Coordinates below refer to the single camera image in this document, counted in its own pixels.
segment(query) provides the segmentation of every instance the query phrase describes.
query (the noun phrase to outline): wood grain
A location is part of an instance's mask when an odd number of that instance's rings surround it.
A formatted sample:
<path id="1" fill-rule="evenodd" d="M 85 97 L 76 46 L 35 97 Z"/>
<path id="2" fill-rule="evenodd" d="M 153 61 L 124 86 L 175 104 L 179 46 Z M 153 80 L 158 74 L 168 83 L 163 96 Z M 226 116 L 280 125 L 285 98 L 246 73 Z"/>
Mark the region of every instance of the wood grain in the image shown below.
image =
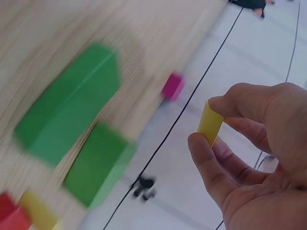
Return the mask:
<path id="1" fill-rule="evenodd" d="M 85 209 L 61 188 L 93 124 L 136 139 L 225 0 L 0 0 L 0 190 L 35 190 L 75 230 Z M 118 49 L 122 87 L 56 169 L 24 154 L 13 129 L 42 91 L 91 42 Z"/>

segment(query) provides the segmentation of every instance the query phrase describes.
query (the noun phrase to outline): green block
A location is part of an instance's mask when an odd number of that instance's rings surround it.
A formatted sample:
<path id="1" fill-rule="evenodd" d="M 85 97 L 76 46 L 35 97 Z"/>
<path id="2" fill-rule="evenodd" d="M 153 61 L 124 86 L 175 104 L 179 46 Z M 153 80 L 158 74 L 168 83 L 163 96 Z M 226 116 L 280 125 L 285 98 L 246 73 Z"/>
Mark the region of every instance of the green block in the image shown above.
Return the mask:
<path id="1" fill-rule="evenodd" d="M 15 136 L 30 154 L 55 166 L 119 86 L 116 53 L 94 43 L 32 105 Z"/>
<path id="2" fill-rule="evenodd" d="M 97 124 L 63 185 L 86 207 L 98 207 L 123 175 L 134 152 L 134 145 L 119 133 Z"/>

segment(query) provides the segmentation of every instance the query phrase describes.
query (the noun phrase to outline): pink block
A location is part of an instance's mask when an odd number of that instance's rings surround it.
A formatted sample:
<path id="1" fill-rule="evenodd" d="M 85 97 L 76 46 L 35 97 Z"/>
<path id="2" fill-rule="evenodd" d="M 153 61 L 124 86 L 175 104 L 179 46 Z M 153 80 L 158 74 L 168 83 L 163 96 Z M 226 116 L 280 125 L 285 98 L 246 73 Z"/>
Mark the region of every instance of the pink block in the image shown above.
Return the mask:
<path id="1" fill-rule="evenodd" d="M 172 73 L 162 89 L 162 95 L 171 101 L 175 101 L 183 89 L 183 86 L 184 81 L 182 77 L 178 73 Z"/>

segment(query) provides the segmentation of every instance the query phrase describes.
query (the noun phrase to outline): toy block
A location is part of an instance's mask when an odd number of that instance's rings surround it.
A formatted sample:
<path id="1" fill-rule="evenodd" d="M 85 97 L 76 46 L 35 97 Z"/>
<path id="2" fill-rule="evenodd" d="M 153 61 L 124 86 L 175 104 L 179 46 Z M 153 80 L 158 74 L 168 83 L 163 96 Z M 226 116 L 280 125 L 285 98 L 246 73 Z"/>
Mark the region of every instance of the toy block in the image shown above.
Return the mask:
<path id="1" fill-rule="evenodd" d="M 0 195 L 0 230 L 27 230 L 32 223 L 25 211 L 14 204 L 9 195 Z"/>
<path id="2" fill-rule="evenodd" d="M 184 87 L 184 81 L 178 73 L 172 73 L 167 80 L 162 95 L 171 101 L 175 101 Z"/>
<path id="3" fill-rule="evenodd" d="M 84 206 L 100 206 L 131 160 L 135 147 L 119 133 L 98 123 L 77 159 L 63 186 Z"/>
<path id="4" fill-rule="evenodd" d="M 37 230 L 60 230 L 61 226 L 56 216 L 31 191 L 26 191 L 18 204 L 28 213 Z"/>
<path id="5" fill-rule="evenodd" d="M 207 101 L 202 112 L 201 121 L 198 126 L 198 132 L 202 133 L 206 137 L 211 147 L 216 140 L 217 134 L 223 121 L 224 117 L 213 111 L 209 107 L 209 103 Z"/>
<path id="6" fill-rule="evenodd" d="M 94 43 L 32 105 L 15 136 L 30 154 L 56 166 L 119 86 L 116 53 Z"/>

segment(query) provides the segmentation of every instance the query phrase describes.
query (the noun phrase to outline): black wire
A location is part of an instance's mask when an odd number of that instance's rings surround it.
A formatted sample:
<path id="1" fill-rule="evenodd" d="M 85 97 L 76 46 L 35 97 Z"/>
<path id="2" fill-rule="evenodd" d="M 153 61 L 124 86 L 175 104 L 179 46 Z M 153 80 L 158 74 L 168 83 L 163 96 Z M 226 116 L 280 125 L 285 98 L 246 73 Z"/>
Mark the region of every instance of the black wire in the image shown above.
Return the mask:
<path id="1" fill-rule="evenodd" d="M 255 164 L 255 166 L 254 166 L 254 169 L 256 169 L 257 164 L 258 164 L 258 162 L 259 162 L 259 160 L 260 160 L 260 157 L 262 156 L 262 153 L 263 153 L 263 151 L 261 151 L 261 153 L 259 154 L 258 159 L 257 159 L 257 161 L 256 161 L 256 164 Z"/>
<path id="2" fill-rule="evenodd" d="M 260 162 L 260 164 L 257 167 L 257 170 L 260 168 L 260 166 L 264 163 L 265 159 L 267 159 L 267 157 L 263 158 L 262 161 Z"/>
<path id="3" fill-rule="evenodd" d="M 227 38 L 229 37 L 231 31 L 233 30 L 241 12 L 243 11 L 243 8 L 241 9 L 240 13 L 238 14 L 235 22 L 233 23 L 232 27 L 230 28 L 226 38 L 224 39 L 223 43 L 221 44 L 220 48 L 218 49 L 218 51 L 216 52 L 214 58 L 212 59 L 210 65 L 208 66 L 208 68 L 206 69 L 205 73 L 203 74 L 202 78 L 199 80 L 199 82 L 197 83 L 196 87 L 194 88 L 191 96 L 189 97 L 187 103 L 185 104 L 185 106 L 183 107 L 183 109 L 181 110 L 180 114 L 178 115 L 177 119 L 175 120 L 175 122 L 173 123 L 173 125 L 171 126 L 170 130 L 168 131 L 167 135 L 164 137 L 164 139 L 162 140 L 162 142 L 160 143 L 160 145 L 158 146 L 158 148 L 154 151 L 153 155 L 151 156 L 151 158 L 148 160 L 148 162 L 146 163 L 145 167 L 142 169 L 141 173 L 139 174 L 138 178 L 133 182 L 133 184 L 131 185 L 130 189 L 128 190 L 128 192 L 124 195 L 124 197 L 122 198 L 122 200 L 120 201 L 120 203 L 117 205 L 117 207 L 115 208 L 113 214 L 111 215 L 110 219 L 108 220 L 108 222 L 106 223 L 105 227 L 103 228 L 103 230 L 106 230 L 107 226 L 109 225 L 110 221 L 112 220 L 112 218 L 114 217 L 116 211 L 118 210 L 119 206 L 123 203 L 123 201 L 126 199 L 126 197 L 128 196 L 128 194 L 131 192 L 131 190 L 134 188 L 135 184 L 138 182 L 139 177 L 143 174 L 143 172 L 146 170 L 146 168 L 148 167 L 148 165 L 150 164 L 150 162 L 153 160 L 154 156 L 157 154 L 157 152 L 160 150 L 160 148 L 162 147 L 162 145 L 165 143 L 166 139 L 168 138 L 168 136 L 170 135 L 170 133 L 172 132 L 173 128 L 175 127 L 175 125 L 177 124 L 178 120 L 181 118 L 183 112 L 186 110 L 188 104 L 190 103 L 192 97 L 194 96 L 196 90 L 198 89 L 199 85 L 201 84 L 202 80 L 204 79 L 204 77 L 206 76 L 207 72 L 209 71 L 211 65 L 213 64 L 213 62 L 215 61 L 217 55 L 219 54 L 219 52 L 221 51 L 224 43 L 226 42 Z"/>
<path id="4" fill-rule="evenodd" d="M 292 56 L 291 56 L 291 60 L 290 60 L 290 65 L 289 65 L 289 69 L 288 69 L 288 73 L 287 73 L 287 78 L 286 78 L 285 82 L 288 81 L 290 70 L 291 70 L 291 66 L 292 66 L 292 60 L 293 60 L 294 52 L 295 52 L 295 49 L 296 49 L 296 41 L 297 41 L 297 31 L 298 31 L 298 22 L 299 22 L 300 8 L 301 8 L 301 2 L 298 2 L 298 13 L 297 13 L 297 21 L 296 21 L 296 31 L 295 31 L 294 47 L 293 47 L 293 52 L 292 52 Z"/>
<path id="5" fill-rule="evenodd" d="M 221 51 L 224 43 L 226 42 L 227 38 L 229 37 L 232 29 L 234 28 L 241 12 L 243 11 L 243 8 L 241 9 L 240 13 L 238 14 L 235 22 L 233 23 L 232 27 L 230 28 L 226 38 L 224 39 L 223 43 L 221 44 L 220 48 L 218 49 L 218 51 L 216 52 L 214 58 L 212 59 L 210 65 L 208 66 L 208 68 L 206 69 L 205 73 L 203 74 L 202 78 L 200 79 L 200 81 L 197 83 L 196 87 L 194 88 L 191 96 L 189 97 L 187 103 L 185 104 L 185 106 L 183 107 L 183 109 L 181 110 L 179 116 L 177 117 L 177 119 L 175 120 L 175 122 L 173 123 L 173 125 L 171 126 L 170 130 L 168 131 L 167 135 L 164 137 L 164 139 L 162 140 L 161 144 L 158 146 L 158 148 L 154 151 L 153 155 L 151 156 L 151 158 L 149 159 L 149 161 L 147 162 L 147 164 L 145 165 L 145 167 L 143 168 L 143 170 L 141 171 L 141 173 L 139 174 L 139 177 L 143 174 L 143 172 L 146 170 L 146 168 L 148 167 L 148 165 L 150 164 L 150 162 L 153 160 L 154 156 L 156 155 L 156 153 L 160 150 L 160 148 L 162 147 L 162 145 L 165 143 L 166 139 L 168 138 L 168 136 L 170 135 L 170 133 L 172 132 L 173 128 L 175 127 L 175 125 L 177 124 L 178 120 L 181 118 L 183 112 L 186 110 L 188 104 L 190 103 L 192 97 L 194 96 L 196 90 L 198 89 L 199 85 L 201 84 L 202 80 L 204 79 L 204 77 L 206 76 L 207 72 L 209 71 L 211 65 L 213 64 L 213 62 L 215 61 L 217 55 L 219 54 L 219 52 Z M 132 186 L 134 186 L 138 181 L 138 178 L 136 179 L 136 181 L 132 184 Z"/>
<path id="6" fill-rule="evenodd" d="M 223 223 L 224 223 L 224 221 L 222 220 L 222 222 L 219 224 L 219 226 L 216 227 L 215 230 L 218 230 L 218 229 L 221 227 L 221 225 L 222 225 Z"/>

